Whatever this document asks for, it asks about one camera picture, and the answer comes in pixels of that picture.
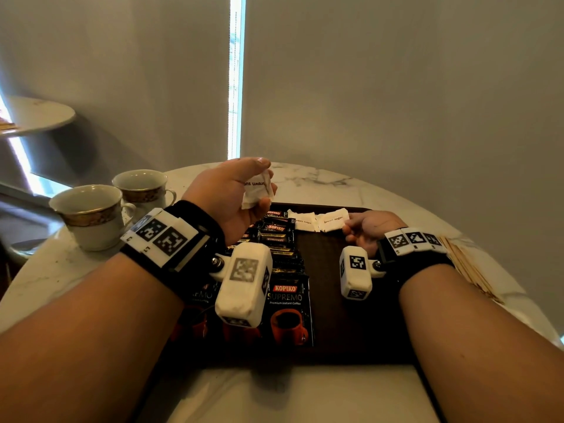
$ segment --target wall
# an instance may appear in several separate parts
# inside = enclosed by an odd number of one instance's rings
[[[564,0],[247,4],[242,154],[428,208],[564,331]]]
[[[4,87],[79,115],[26,138],[38,174],[85,184],[227,157],[229,0],[0,0],[0,53]]]

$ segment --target round table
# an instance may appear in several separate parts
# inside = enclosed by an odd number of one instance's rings
[[[56,129],[67,125],[76,117],[71,107],[43,99],[8,96],[5,102],[17,129],[0,131],[0,138]]]
[[[215,164],[167,172],[168,188],[181,196],[194,177]],[[554,328],[525,290],[469,238],[427,210],[380,187],[312,167],[273,163],[275,201],[357,206],[397,213],[408,225],[463,247],[509,308],[558,344]],[[118,247],[98,253],[78,248],[65,227],[25,264],[0,302],[0,332],[76,286]],[[385,421],[436,422],[419,377],[410,365],[297,367],[276,374],[214,369],[185,380],[163,379],[153,389],[139,421]]]

